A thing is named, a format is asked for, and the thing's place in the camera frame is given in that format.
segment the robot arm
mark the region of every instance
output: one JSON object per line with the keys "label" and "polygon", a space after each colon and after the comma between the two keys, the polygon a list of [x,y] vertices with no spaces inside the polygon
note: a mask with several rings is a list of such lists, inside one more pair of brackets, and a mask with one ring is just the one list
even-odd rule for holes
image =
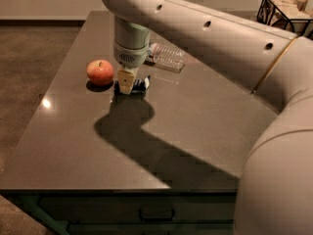
{"label": "robot arm", "polygon": [[246,161],[235,233],[312,234],[313,42],[182,0],[103,2],[281,112]]}

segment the floor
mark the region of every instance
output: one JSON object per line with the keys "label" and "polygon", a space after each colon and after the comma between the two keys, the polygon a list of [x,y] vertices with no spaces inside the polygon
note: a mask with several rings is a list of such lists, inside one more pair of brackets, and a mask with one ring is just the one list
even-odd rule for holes
{"label": "floor", "polygon": [[[73,43],[81,23],[0,22],[0,173]],[[0,196],[0,235],[53,235]]]}

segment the red apple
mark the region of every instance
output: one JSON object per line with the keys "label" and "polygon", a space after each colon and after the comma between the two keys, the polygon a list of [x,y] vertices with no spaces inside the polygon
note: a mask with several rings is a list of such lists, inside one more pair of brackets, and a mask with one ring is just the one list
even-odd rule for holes
{"label": "red apple", "polygon": [[96,60],[88,65],[87,76],[93,84],[105,86],[112,82],[114,69],[108,61]]}

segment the gray tabletop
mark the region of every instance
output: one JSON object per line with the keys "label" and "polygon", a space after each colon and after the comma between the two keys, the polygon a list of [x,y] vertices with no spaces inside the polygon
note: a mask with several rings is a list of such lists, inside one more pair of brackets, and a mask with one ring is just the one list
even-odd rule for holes
{"label": "gray tabletop", "polygon": [[90,14],[48,89],[51,109],[36,111],[0,191],[236,191],[275,114],[190,56],[181,73],[140,67],[138,77],[151,76],[145,97],[95,90],[91,61],[118,68],[112,26],[110,13]]}

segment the table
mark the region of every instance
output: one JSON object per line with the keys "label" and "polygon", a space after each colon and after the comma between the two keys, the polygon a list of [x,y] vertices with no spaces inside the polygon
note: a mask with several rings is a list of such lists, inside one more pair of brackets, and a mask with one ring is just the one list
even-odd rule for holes
{"label": "table", "polygon": [[313,32],[312,15],[300,11],[294,0],[262,0],[257,20],[307,37]]}
{"label": "table", "polygon": [[189,55],[180,73],[140,67],[151,76],[145,96],[97,89],[86,66],[117,69],[112,43],[113,15],[92,12],[0,193],[60,235],[232,234],[246,156],[276,115]]}

